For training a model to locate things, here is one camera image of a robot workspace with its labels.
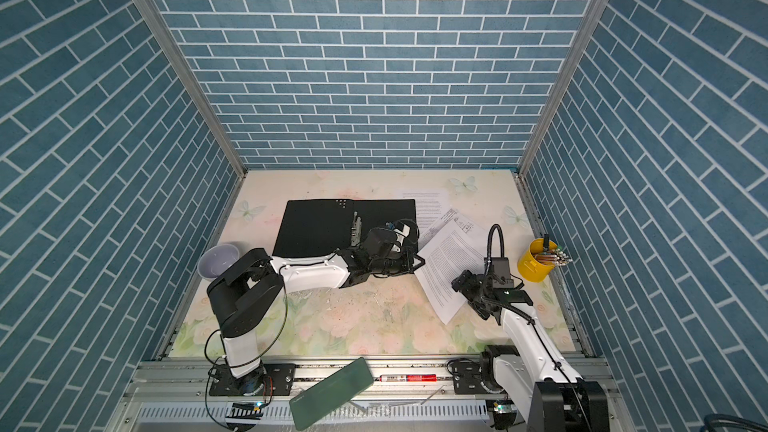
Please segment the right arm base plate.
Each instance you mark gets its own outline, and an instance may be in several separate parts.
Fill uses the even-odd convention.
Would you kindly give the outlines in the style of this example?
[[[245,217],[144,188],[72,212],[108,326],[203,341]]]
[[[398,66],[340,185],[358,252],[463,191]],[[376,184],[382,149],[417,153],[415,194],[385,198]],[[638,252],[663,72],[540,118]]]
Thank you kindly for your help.
[[[477,361],[469,358],[451,359],[446,362],[446,370],[457,395],[504,394],[500,386],[483,375]]]

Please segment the metal folder clip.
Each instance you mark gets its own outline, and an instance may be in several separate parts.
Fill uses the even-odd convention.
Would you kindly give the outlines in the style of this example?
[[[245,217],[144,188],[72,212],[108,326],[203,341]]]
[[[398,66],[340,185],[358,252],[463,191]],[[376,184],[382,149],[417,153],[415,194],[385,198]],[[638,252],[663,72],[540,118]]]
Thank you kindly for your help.
[[[357,211],[353,213],[353,220],[350,233],[350,246],[357,247],[361,242],[362,236],[362,217]]]

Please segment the text printed paper sheet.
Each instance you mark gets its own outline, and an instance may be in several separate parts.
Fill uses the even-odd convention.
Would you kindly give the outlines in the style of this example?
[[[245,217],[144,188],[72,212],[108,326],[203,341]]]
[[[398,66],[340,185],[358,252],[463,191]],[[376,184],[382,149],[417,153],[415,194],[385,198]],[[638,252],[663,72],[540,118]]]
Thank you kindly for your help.
[[[467,242],[467,236],[451,222],[420,250],[426,264],[415,275],[440,321],[447,325],[467,300],[453,291],[451,281],[464,270],[483,271],[485,252]]]

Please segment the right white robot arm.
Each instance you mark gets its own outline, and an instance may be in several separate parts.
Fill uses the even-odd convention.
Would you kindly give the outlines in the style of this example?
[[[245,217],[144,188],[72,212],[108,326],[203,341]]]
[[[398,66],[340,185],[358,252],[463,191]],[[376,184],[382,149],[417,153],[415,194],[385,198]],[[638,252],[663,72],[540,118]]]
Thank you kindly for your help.
[[[451,281],[482,319],[494,319],[512,345],[488,346],[481,354],[481,382],[501,390],[528,431],[608,431],[608,397],[583,378],[540,324],[522,282],[513,283],[509,261],[485,260],[485,271],[464,270]]]

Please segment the orange black file folder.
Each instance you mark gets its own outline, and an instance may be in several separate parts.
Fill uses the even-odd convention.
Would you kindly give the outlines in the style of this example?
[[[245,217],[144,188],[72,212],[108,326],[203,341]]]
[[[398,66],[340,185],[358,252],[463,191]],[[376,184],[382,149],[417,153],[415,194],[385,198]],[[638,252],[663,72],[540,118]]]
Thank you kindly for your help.
[[[352,245],[352,232],[360,225],[365,238],[375,227],[416,222],[413,199],[307,199],[287,202],[272,254],[281,258],[328,255]]]

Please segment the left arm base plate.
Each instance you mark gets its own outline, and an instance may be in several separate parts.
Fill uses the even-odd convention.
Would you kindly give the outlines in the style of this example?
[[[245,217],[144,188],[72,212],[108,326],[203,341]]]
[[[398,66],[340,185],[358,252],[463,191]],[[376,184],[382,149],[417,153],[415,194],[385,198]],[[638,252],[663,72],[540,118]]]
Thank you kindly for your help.
[[[242,377],[235,377],[226,364],[217,365],[209,374],[208,394],[220,396],[289,396],[295,378],[292,363],[264,364]]]

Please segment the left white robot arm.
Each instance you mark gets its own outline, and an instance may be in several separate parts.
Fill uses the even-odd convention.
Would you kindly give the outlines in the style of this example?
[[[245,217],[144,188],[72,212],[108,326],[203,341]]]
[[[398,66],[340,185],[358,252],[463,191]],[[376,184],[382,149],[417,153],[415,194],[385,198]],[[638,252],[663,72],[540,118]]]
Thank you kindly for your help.
[[[235,379],[263,374],[256,327],[279,296],[314,289],[342,289],[369,277],[414,273],[425,264],[418,255],[420,229],[400,219],[370,229],[360,244],[312,258],[270,256],[255,248],[214,279],[206,293]]]

